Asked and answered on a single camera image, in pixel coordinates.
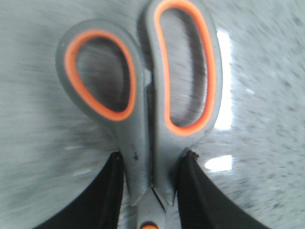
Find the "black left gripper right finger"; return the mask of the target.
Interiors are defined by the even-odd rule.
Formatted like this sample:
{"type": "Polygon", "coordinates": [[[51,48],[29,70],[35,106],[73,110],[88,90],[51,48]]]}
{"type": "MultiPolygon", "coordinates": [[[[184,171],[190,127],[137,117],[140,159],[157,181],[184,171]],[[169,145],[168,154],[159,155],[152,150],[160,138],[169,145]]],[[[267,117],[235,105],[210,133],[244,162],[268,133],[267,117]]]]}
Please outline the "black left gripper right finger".
{"type": "Polygon", "coordinates": [[[179,166],[177,199],[183,229],[268,228],[239,208],[209,179],[191,150],[179,166]]]}

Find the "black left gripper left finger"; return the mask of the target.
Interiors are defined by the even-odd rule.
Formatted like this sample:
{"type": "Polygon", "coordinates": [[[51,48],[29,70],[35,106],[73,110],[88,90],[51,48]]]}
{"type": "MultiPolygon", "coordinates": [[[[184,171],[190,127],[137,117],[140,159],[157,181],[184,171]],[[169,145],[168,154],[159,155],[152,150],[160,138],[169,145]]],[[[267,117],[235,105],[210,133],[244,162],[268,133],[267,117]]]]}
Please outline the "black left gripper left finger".
{"type": "Polygon", "coordinates": [[[123,158],[110,154],[90,185],[38,229],[116,229],[123,196],[123,158]]]}

